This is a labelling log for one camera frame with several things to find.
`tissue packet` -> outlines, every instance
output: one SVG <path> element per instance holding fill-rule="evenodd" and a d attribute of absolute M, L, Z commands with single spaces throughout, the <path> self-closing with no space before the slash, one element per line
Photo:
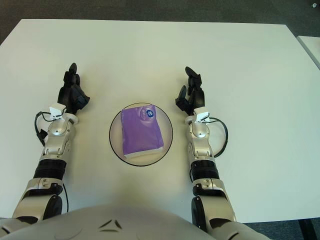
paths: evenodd
<path fill-rule="evenodd" d="M 164 141 L 154 105 L 126 108 L 121 111 L 122 149 L 126 158 L 159 153 Z"/>

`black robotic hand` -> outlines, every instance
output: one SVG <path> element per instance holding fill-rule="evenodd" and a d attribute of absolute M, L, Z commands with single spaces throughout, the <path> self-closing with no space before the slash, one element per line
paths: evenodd
<path fill-rule="evenodd" d="M 60 89 L 58 103 L 66 106 L 66 113 L 76 114 L 88 104 L 90 97 L 86 96 L 80 87 L 80 76 L 77 74 L 77 65 L 72 63 L 69 71 L 64 74 L 64 85 Z"/>
<path fill-rule="evenodd" d="M 196 74 L 190 67 L 185 67 L 185 72 L 188 75 L 188 90 L 186 86 L 182 86 L 178 98 L 175 99 L 175 104 L 185 111 L 189 116 L 194 114 L 194 109 L 205 106 L 205 94 L 201 89 L 201 76 Z"/>

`black ring segment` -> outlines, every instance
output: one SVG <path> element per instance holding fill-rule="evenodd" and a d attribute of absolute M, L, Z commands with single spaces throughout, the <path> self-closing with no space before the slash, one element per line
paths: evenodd
<path fill-rule="evenodd" d="M 220 179 L 216 164 L 210 160 L 197 160 L 191 163 L 192 179 Z"/>
<path fill-rule="evenodd" d="M 52 178 L 62 180 L 67 163 L 63 160 L 44 159 L 38 164 L 33 178 Z"/>

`gray floor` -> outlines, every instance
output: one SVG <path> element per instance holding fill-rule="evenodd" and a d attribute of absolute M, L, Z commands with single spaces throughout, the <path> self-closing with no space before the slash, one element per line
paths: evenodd
<path fill-rule="evenodd" d="M 295 36 L 320 37 L 312 0 L 0 0 L 0 44 L 20 19 L 285 24 Z M 320 239 L 320 218 L 312 220 Z M 248 223 L 275 240 L 302 240 L 297 220 Z"/>

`table surface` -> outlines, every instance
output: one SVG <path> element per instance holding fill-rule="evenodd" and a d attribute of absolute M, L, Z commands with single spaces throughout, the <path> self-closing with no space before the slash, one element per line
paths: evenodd
<path fill-rule="evenodd" d="M 210 116 L 229 130 L 216 164 L 237 220 L 320 216 L 320 71 L 285 25 L 23 19 L 0 46 L 1 217 L 39 161 L 35 114 L 56 102 L 73 62 L 91 100 L 77 113 L 64 175 L 71 210 L 139 204 L 191 220 L 186 115 L 175 105 L 189 66 Z M 124 163 L 109 143 L 115 115 L 138 102 L 159 106 L 173 127 L 167 155 L 146 167 Z M 214 124 L 218 151 L 224 132 Z"/>
<path fill-rule="evenodd" d="M 320 37 L 298 36 L 296 39 L 320 69 Z"/>

